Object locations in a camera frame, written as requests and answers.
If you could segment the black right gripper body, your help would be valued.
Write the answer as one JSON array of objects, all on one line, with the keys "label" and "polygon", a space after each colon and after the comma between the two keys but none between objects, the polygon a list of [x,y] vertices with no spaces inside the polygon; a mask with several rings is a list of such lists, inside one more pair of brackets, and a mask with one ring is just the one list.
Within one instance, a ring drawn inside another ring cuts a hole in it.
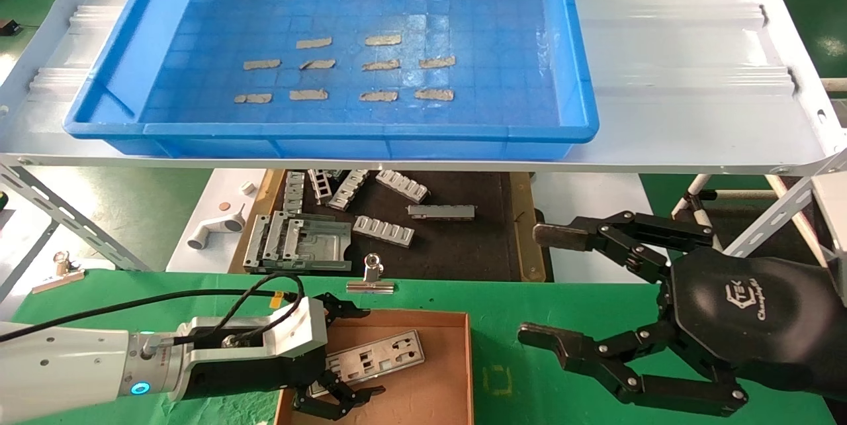
[{"label": "black right gripper body", "polygon": [[671,265],[666,285],[671,349],[697,373],[845,399],[846,310],[824,268],[698,249]]}]

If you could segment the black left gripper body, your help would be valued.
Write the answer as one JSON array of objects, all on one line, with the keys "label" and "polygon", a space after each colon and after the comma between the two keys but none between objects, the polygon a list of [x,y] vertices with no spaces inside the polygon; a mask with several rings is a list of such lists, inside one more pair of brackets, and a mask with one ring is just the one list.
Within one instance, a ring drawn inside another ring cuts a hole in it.
[{"label": "black left gripper body", "polygon": [[308,387],[326,370],[326,345],[295,357],[264,347],[179,346],[179,400],[199,400],[284,388]]}]

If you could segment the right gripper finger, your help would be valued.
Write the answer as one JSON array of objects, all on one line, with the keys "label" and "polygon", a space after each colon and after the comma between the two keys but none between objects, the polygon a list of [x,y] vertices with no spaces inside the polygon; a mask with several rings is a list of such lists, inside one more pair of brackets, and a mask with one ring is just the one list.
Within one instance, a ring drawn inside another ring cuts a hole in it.
[{"label": "right gripper finger", "polygon": [[524,322],[518,329],[518,341],[524,346],[550,350],[563,371],[595,379],[623,404],[729,417],[749,401],[735,376],[714,365],[705,368],[705,381],[635,373],[629,367],[630,361],[664,352],[680,343],[680,332],[668,320],[657,320],[605,340]]},{"label": "right gripper finger", "polygon": [[598,251],[647,283],[668,280],[668,258],[653,250],[688,253],[712,246],[712,229],[652,214],[623,211],[605,218],[577,216],[568,225],[539,223],[533,240],[549,249]]}]

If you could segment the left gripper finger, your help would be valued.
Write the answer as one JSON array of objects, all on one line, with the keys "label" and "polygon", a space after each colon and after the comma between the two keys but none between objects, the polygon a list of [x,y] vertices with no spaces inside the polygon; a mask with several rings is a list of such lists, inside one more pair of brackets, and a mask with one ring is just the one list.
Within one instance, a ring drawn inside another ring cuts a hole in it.
[{"label": "left gripper finger", "polygon": [[318,400],[309,395],[307,386],[298,386],[294,389],[295,412],[330,421],[339,421],[354,408],[368,404],[373,396],[385,392],[385,388],[382,386],[354,390],[335,373],[322,373],[318,376],[316,382],[329,393],[333,401]]},{"label": "left gripper finger", "polygon": [[370,315],[369,308],[358,308],[353,301],[339,299],[333,293],[321,293],[316,299],[323,304],[326,312],[326,326],[331,326],[337,319],[362,319]]}]

